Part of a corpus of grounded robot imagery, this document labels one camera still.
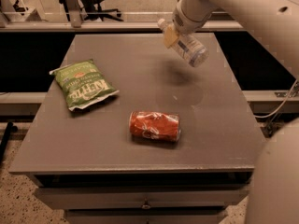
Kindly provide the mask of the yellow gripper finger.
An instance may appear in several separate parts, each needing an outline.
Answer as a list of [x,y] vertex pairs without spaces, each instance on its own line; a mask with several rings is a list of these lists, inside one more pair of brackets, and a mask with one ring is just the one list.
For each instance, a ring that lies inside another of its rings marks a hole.
[[164,29],[164,45],[169,49],[179,38],[178,32],[171,25]]

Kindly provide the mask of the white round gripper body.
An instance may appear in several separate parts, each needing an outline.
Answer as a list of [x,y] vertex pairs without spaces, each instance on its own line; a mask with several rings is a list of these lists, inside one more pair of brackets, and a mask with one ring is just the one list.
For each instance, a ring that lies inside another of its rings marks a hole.
[[180,34],[188,35],[202,28],[214,10],[209,0],[179,0],[172,21]]

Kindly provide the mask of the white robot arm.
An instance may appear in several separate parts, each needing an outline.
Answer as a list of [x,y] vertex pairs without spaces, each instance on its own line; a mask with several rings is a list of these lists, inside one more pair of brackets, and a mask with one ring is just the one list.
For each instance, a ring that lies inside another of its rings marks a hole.
[[[266,88],[294,86],[299,77],[298,0],[178,0],[172,19],[181,35],[224,9],[277,60],[264,65]],[[245,224],[299,224],[299,121],[285,124],[255,162]]]

